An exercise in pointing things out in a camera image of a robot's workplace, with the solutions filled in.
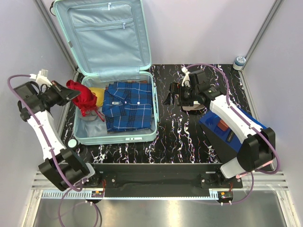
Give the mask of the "red lace white bra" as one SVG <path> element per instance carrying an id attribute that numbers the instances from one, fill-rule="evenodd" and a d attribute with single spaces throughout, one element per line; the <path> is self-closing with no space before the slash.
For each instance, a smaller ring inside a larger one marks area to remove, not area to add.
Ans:
<path id="1" fill-rule="evenodd" d="M 89 87 L 73 80 L 68 80 L 66 86 L 80 91 L 80 95 L 72 100 L 80 110 L 80 118 L 86 121 L 93 121 L 99 117 L 101 121 L 105 121 L 103 113 L 99 110 L 100 107 L 96 106 L 97 97 L 92 94 Z"/>

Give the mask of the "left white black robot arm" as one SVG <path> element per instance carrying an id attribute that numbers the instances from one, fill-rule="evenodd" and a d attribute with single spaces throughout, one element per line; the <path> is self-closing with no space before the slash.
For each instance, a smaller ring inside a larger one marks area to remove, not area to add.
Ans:
<path id="1" fill-rule="evenodd" d="M 40 172 L 60 191 L 75 186 L 84 179 L 91 187 L 102 183 L 102 175 L 85 163 L 73 148 L 62 142 L 50 113 L 54 105 L 64 106 L 80 92 L 66 88 L 56 81 L 41 91 L 36 82 L 29 81 L 13 89 L 17 95 L 20 117 L 35 131 L 43 152 Z"/>

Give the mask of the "mint green suitcase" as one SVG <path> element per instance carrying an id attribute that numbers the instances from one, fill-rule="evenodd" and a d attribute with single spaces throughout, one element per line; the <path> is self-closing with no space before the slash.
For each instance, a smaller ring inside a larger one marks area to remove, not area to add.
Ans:
<path id="1" fill-rule="evenodd" d="M 148 142 L 159 122 L 157 89 L 149 72 L 151 51 L 142 2 L 139 0 L 56 0 L 56 19 L 83 74 L 83 85 L 105 88 L 115 82 L 152 86 L 151 125 L 138 131 L 108 132 L 97 118 L 75 111 L 73 135 L 84 145 Z"/>

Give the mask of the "yellow bra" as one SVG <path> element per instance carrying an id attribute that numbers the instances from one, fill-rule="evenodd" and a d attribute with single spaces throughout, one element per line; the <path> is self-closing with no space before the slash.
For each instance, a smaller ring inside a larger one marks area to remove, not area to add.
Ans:
<path id="1" fill-rule="evenodd" d="M 104 102 L 104 88 L 98 88 L 98 87 L 89 87 L 92 94 L 94 94 L 97 97 L 96 106 L 101 107 Z"/>

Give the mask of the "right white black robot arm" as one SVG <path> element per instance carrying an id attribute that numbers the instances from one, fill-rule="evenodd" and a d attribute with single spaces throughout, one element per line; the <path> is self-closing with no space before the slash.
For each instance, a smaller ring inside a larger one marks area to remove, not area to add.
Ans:
<path id="1" fill-rule="evenodd" d="M 221 142 L 221 149 L 231 148 L 236 156 L 224 162 L 220 173 L 215 175 L 219 187 L 226 187 L 232 178 L 248 172 L 260 171 L 278 159 L 275 150 L 274 131 L 265 127 L 240 110 L 218 86 L 209 83 L 171 83 L 166 105 L 174 104 L 183 109 L 204 106 L 208 109 L 200 119 L 205 132 L 211 133 Z"/>

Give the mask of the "blue plaid shirt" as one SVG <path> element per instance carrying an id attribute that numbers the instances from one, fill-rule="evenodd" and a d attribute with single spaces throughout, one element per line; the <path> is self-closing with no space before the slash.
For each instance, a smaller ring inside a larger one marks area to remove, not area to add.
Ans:
<path id="1" fill-rule="evenodd" d="M 116 81 L 104 92 L 102 113 L 107 132 L 145 130 L 152 123 L 152 85 Z"/>

